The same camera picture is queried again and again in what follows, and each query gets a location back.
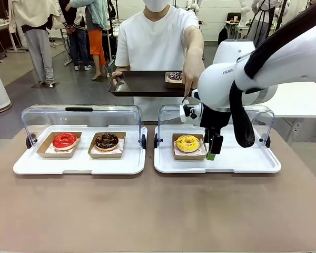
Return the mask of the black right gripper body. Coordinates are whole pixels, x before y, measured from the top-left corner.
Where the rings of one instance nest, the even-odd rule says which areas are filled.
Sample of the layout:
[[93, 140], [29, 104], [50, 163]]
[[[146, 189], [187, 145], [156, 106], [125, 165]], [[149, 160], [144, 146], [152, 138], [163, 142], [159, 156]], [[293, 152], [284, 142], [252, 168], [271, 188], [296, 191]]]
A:
[[205, 135], [208, 137], [220, 135], [221, 129], [228, 125], [230, 117], [230, 112], [215, 111], [203, 104], [200, 127], [205, 128]]

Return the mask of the person's left hand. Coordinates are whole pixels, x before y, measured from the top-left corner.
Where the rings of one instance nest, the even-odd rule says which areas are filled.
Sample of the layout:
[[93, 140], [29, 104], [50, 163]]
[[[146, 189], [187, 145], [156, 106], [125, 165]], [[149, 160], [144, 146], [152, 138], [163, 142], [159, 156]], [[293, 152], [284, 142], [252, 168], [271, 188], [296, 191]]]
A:
[[184, 68], [182, 71], [183, 82], [185, 84], [184, 96], [187, 97], [191, 90], [194, 90], [198, 87], [198, 82], [200, 75], [204, 71], [204, 67], [200, 68]]

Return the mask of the person's right hand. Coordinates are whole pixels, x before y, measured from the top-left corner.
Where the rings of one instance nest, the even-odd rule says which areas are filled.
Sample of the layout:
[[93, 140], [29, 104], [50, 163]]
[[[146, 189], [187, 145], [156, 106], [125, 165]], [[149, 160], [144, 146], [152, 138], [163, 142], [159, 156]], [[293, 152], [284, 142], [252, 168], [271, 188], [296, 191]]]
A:
[[122, 71], [114, 71], [110, 78], [110, 83], [112, 85], [117, 85], [118, 83], [123, 81], [123, 73]]

